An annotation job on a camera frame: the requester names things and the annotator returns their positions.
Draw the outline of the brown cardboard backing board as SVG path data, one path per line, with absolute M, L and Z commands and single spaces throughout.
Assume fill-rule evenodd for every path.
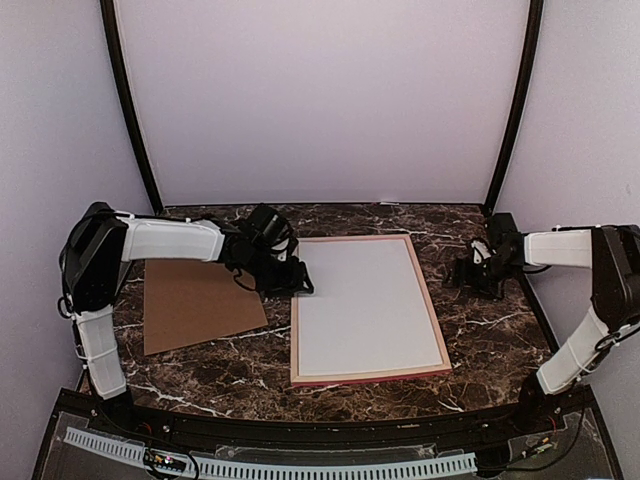
M 260 296 L 239 287 L 224 266 L 195 260 L 145 262 L 146 356 L 266 325 Z

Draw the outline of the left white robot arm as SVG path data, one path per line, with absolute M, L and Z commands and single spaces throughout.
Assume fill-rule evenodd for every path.
M 236 283 L 268 298 L 312 294 L 306 264 L 295 252 L 290 222 L 260 204 L 246 218 L 161 218 L 94 202 L 72 228 L 59 255 L 62 294 L 58 310 L 72 323 L 76 351 L 97 397 L 103 421 L 120 436 L 141 427 L 140 412 L 124 399 L 127 381 L 114 332 L 114 306 L 125 265 L 140 260 L 192 260 L 223 265 Z

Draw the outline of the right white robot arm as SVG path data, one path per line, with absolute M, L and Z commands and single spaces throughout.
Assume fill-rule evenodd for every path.
M 557 351 L 528 388 L 542 396 L 567 391 L 639 332 L 639 228 L 634 224 L 560 226 L 523 231 L 510 213 L 485 221 L 448 268 L 446 286 L 488 300 L 504 297 L 510 279 L 529 279 L 555 313 L 585 310 L 563 327 Z

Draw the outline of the black front table rail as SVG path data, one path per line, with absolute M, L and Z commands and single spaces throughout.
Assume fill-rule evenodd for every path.
M 511 407 L 404 420 L 363 422 L 276 422 L 232 420 L 171 413 L 137 405 L 111 413 L 123 427 L 194 450 L 218 447 L 342 449 L 386 448 L 423 444 L 438 447 L 489 447 L 523 435 L 510 416 Z

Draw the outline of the left black corner post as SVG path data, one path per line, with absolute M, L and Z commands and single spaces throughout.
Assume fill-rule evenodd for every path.
M 153 173 L 134 105 L 134 97 L 128 78 L 117 19 L 116 2 L 112 0 L 100 0 L 99 5 L 112 75 L 136 166 L 152 211 L 154 213 L 161 213 L 164 210 L 164 204 Z

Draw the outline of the black corner post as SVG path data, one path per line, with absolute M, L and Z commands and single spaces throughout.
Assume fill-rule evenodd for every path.
M 112 0 L 100 0 L 99 5 L 112 75 L 136 166 L 152 211 L 154 213 L 161 213 L 164 210 L 164 204 L 153 173 L 134 105 L 134 97 L 128 78 L 117 19 L 116 2 Z
M 486 217 L 491 216 L 496 209 L 514 152 L 533 73 L 543 11 L 543 0 L 531 0 L 529 2 L 523 47 L 511 106 L 495 168 L 482 206 L 483 214 Z

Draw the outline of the right black corner post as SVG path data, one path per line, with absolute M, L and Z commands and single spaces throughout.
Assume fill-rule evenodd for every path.
M 495 168 L 482 206 L 483 214 L 486 217 L 491 216 L 496 209 L 514 152 L 533 73 L 543 11 L 543 0 L 531 0 L 529 2 L 523 47 L 511 106 Z

